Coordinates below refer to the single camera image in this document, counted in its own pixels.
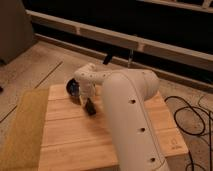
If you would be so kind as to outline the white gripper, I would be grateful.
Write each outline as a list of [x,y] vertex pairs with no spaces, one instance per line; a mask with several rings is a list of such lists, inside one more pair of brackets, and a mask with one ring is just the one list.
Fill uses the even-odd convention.
[[93,101],[90,99],[95,94],[94,84],[90,83],[90,82],[86,82],[86,81],[81,81],[79,83],[79,86],[80,86],[80,95],[81,95],[79,97],[80,104],[83,105],[83,99],[88,98],[88,100],[87,100],[88,103],[91,105],[94,105]]

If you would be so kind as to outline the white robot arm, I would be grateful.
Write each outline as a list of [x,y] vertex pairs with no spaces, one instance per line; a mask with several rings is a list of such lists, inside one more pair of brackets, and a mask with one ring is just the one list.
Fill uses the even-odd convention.
[[83,101],[101,85],[104,114],[121,171],[170,171],[144,102],[158,91],[151,70],[97,71],[89,63],[74,72]]

